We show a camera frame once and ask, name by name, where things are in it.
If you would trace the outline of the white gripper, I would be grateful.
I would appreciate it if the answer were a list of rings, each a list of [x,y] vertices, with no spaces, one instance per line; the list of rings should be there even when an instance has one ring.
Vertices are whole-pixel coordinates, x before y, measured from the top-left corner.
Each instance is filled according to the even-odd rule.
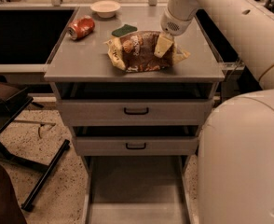
[[[165,33],[159,34],[155,46],[154,55],[158,58],[162,58],[173,45],[173,36],[182,35],[186,31],[190,23],[191,20],[182,21],[175,18],[166,8],[160,20],[161,29]]]

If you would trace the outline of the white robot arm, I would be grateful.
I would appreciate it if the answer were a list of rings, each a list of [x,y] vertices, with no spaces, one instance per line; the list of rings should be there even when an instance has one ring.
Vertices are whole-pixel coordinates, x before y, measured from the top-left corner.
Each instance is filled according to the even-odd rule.
[[[184,31],[202,7],[245,64],[241,94],[199,139],[199,224],[274,224],[274,14],[254,0],[169,0],[161,27]]]

